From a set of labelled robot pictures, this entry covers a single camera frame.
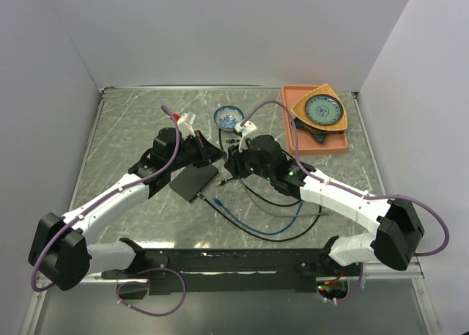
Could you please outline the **black network switch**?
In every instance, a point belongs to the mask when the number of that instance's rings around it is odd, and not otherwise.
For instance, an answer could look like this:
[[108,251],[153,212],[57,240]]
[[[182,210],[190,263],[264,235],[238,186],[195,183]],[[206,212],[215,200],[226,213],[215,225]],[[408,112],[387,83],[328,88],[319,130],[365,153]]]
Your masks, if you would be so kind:
[[169,183],[169,187],[186,202],[192,203],[198,193],[202,192],[215,179],[218,173],[219,170],[213,165],[202,168],[190,165],[185,167]]

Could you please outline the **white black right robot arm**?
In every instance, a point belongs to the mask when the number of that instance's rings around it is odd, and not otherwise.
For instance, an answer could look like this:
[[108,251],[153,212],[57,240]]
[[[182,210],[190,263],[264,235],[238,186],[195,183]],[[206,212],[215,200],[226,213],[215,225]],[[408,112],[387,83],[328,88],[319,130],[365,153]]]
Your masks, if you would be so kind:
[[318,204],[361,225],[365,232],[331,238],[320,257],[321,269],[336,275],[345,266],[377,260],[404,271],[424,236],[413,203],[402,198],[380,198],[340,183],[319,169],[298,163],[270,135],[257,136],[244,148],[227,150],[225,168],[237,179],[252,174],[267,180],[285,196]]

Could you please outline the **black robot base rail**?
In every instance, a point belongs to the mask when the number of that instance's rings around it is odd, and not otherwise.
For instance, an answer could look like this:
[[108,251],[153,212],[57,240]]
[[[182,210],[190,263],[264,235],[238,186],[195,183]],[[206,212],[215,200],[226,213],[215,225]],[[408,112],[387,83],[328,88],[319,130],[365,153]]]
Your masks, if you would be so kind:
[[316,292],[318,278],[356,277],[322,249],[149,249],[123,239],[136,253],[126,269],[112,267],[103,279],[145,280],[150,295],[188,292],[293,290]]

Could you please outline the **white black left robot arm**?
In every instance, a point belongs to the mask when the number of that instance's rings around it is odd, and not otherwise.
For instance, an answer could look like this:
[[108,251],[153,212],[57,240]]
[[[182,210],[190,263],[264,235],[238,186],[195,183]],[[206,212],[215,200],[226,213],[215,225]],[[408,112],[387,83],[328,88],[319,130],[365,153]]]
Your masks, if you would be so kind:
[[182,137],[175,128],[161,130],[152,147],[108,190],[62,216],[48,213],[40,219],[28,256],[32,289],[41,291],[39,273],[63,291],[91,273],[120,270],[130,278],[140,276],[145,259],[136,243],[118,240],[98,245],[97,236],[168,185],[172,172],[186,166],[204,167],[224,156],[199,131]]

